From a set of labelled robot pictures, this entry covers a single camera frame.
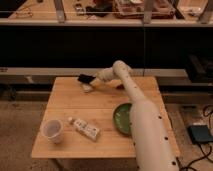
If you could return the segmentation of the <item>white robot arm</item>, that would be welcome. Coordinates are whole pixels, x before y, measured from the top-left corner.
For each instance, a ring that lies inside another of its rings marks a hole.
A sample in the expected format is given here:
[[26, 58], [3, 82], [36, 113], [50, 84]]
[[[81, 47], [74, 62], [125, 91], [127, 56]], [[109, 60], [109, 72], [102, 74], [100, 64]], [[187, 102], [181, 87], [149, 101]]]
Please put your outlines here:
[[160, 109], [132, 79], [130, 67], [117, 60], [96, 77], [103, 82], [120, 79], [132, 103], [129, 116], [138, 171], [179, 171]]

